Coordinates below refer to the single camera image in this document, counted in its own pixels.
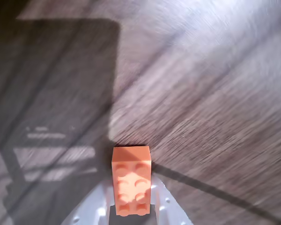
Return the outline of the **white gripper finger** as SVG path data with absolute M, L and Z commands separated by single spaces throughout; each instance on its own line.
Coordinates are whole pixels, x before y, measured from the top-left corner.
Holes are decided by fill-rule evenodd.
M 193 225 L 182 207 L 156 176 L 151 177 L 151 204 L 158 225 Z
M 63 225 L 107 225 L 113 205 L 113 184 L 103 180 L 73 209 Z

